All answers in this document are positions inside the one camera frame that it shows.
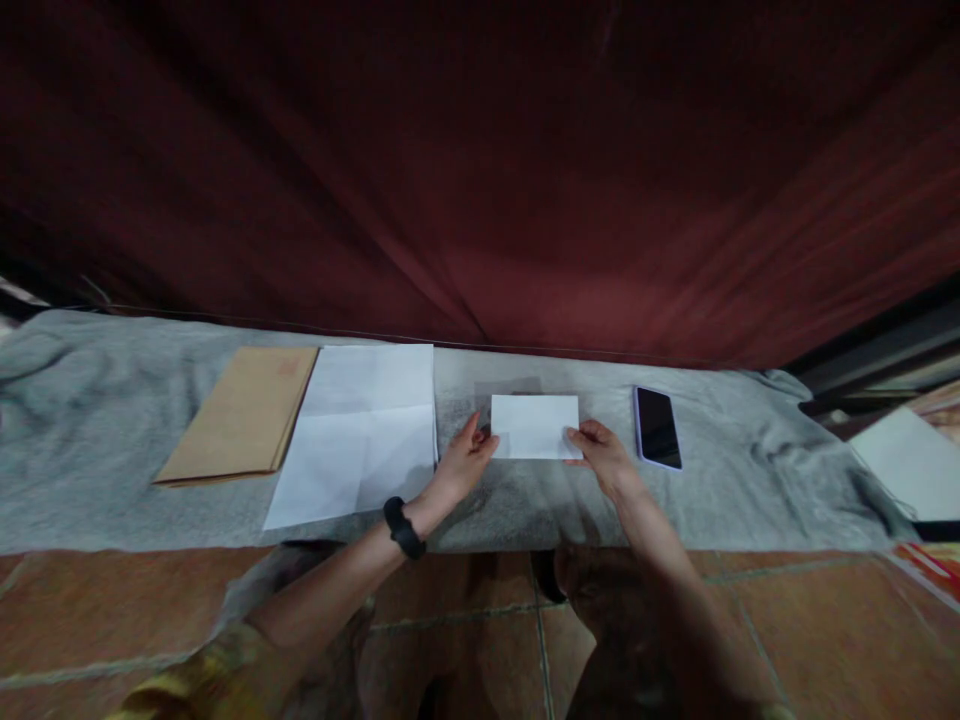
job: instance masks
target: red fabric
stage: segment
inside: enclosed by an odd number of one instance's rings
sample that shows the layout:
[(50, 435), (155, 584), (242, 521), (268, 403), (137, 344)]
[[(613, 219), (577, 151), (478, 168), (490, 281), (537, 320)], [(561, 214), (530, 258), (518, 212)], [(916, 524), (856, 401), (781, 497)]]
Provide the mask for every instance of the red fabric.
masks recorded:
[(8, 247), (115, 303), (770, 367), (960, 270), (951, 0), (18, 5)]

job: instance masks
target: small white envelope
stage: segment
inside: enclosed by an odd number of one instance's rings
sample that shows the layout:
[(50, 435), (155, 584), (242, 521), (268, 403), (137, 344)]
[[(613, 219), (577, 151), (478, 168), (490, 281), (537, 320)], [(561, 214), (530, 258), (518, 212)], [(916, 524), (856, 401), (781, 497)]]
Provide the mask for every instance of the small white envelope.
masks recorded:
[(580, 427), (576, 395), (494, 395), (490, 431), (500, 436), (493, 454), (506, 460), (579, 460), (567, 428)]

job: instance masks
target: cardboard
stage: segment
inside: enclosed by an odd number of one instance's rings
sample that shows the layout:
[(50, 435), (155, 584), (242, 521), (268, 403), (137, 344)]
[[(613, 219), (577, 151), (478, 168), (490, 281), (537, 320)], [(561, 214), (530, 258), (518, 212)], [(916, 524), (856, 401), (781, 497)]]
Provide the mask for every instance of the cardboard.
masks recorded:
[(317, 352), (237, 350), (153, 482), (206, 485), (279, 470)]

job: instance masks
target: gray blanket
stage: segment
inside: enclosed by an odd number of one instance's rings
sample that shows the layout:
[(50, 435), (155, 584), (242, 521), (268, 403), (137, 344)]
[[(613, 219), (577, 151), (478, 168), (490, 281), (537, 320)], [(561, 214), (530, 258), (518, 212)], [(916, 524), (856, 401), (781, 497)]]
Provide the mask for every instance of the gray blanket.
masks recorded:
[[(376, 513), (261, 531), (276, 477), (210, 487), (150, 484), (241, 345), (370, 341), (154, 318), (49, 311), (0, 344), (0, 553), (130, 551), (356, 538)], [(693, 549), (885, 548), (909, 523), (851, 450), (806, 418), (791, 376), (673, 370), (436, 350), (441, 453), (491, 394), (576, 393), (633, 448), (631, 387), (670, 393), (684, 471), (636, 460)], [(561, 539), (619, 545), (591, 473), (495, 460), (431, 538), (438, 551), (521, 550)]]

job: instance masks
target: black wristband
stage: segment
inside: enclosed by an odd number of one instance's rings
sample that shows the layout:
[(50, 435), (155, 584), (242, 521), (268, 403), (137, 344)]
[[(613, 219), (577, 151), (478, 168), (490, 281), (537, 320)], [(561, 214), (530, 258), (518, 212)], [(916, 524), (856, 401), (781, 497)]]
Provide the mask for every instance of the black wristband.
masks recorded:
[(413, 525), (403, 514), (403, 499), (392, 497), (383, 504), (383, 517), (390, 528), (390, 539), (393, 540), (404, 554), (411, 560), (419, 560), (427, 551), (427, 544), (417, 535)]

